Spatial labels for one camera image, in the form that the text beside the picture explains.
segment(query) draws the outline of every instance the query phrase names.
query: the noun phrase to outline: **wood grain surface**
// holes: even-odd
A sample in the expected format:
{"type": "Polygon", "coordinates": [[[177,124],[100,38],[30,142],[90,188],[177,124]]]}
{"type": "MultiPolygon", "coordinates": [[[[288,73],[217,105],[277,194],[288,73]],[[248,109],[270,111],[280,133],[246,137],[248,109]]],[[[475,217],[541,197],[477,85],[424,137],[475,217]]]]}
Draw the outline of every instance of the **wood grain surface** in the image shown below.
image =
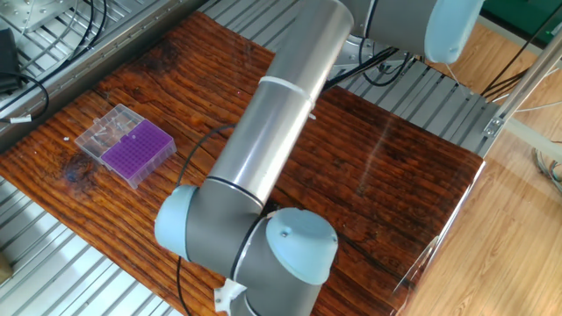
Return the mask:
{"type": "MultiPolygon", "coordinates": [[[[181,310],[177,257],[153,235],[157,210],[195,143],[238,121],[272,58],[196,13],[21,140],[1,157],[0,175],[181,310]],[[178,149],[137,190],[73,141],[116,104],[161,127],[178,149]]],[[[441,233],[482,160],[339,88],[313,113],[271,195],[319,213],[341,236],[313,314],[388,315],[406,295],[391,298],[395,286],[441,233]]],[[[184,183],[203,182],[230,133],[197,151],[184,183]]],[[[186,263],[182,279],[192,311],[213,315],[223,278],[186,263]]]]}
{"type": "MultiPolygon", "coordinates": [[[[481,92],[520,47],[476,24],[450,67],[462,84],[481,92]]],[[[524,52],[500,80],[536,59],[524,52]]],[[[444,65],[435,66],[449,74],[444,65]]],[[[522,109],[560,101],[561,86],[559,70],[537,86],[522,109]]],[[[560,105],[516,112],[514,118],[550,140],[562,140],[560,105]]],[[[508,131],[500,134],[406,315],[562,315],[562,198],[537,172],[531,149],[508,131]]]]}

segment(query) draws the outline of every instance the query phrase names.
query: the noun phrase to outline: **white cable tie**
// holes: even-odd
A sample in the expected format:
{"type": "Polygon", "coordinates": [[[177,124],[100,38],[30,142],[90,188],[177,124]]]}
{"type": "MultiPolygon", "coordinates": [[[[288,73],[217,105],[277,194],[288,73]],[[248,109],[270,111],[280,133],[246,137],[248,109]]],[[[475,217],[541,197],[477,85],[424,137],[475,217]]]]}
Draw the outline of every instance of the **white cable tie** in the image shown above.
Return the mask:
{"type": "Polygon", "coordinates": [[[10,118],[10,123],[12,123],[12,124],[29,123],[31,121],[32,121],[32,116],[30,114],[27,114],[24,117],[10,118]]]}
{"type": "Polygon", "coordinates": [[[286,81],[285,79],[277,78],[277,77],[270,76],[270,75],[262,77],[262,79],[260,79],[259,83],[262,83],[262,82],[280,84],[280,85],[282,85],[282,86],[284,86],[284,87],[286,87],[290,90],[293,90],[293,91],[299,93],[301,96],[305,97],[305,99],[310,103],[312,108],[314,108],[314,106],[315,106],[313,98],[304,89],[300,88],[298,85],[296,85],[294,83],[291,83],[291,82],[286,81]]]}

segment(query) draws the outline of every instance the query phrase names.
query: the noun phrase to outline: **plastic box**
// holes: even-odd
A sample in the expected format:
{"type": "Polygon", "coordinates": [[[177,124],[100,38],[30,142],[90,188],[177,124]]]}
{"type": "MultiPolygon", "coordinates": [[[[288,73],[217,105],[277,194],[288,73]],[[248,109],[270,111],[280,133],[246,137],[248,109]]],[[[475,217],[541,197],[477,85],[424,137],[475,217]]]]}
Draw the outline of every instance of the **plastic box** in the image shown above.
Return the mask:
{"type": "Polygon", "coordinates": [[[135,189],[176,152],[171,136],[123,104],[94,119],[75,143],[135,189]]]}

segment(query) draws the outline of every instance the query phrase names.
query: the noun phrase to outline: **white tag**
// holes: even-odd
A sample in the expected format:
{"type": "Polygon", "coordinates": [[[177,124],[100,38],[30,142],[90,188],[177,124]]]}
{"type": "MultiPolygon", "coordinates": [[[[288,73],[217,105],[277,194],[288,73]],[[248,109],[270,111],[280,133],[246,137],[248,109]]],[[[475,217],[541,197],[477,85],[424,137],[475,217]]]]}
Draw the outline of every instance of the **white tag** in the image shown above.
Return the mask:
{"type": "Polygon", "coordinates": [[[230,302],[235,300],[245,290],[246,287],[244,285],[227,279],[223,287],[214,290],[214,310],[216,312],[226,312],[228,316],[232,316],[230,302]]]}
{"type": "Polygon", "coordinates": [[[31,121],[32,121],[32,116],[30,114],[27,114],[24,117],[10,118],[10,123],[12,123],[12,124],[29,123],[31,121]]]}

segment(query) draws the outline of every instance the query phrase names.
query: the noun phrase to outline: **green wall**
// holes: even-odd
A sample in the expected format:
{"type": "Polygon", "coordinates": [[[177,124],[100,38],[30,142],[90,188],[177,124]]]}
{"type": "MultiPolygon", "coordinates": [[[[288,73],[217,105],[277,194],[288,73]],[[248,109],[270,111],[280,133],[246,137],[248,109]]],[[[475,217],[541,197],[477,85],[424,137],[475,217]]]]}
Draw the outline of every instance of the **green wall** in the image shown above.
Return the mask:
{"type": "MultiPolygon", "coordinates": [[[[486,0],[481,15],[528,40],[560,4],[562,0],[486,0]]],[[[562,12],[539,34],[536,44],[546,45],[552,39],[550,31],[560,22],[562,12]]]]}

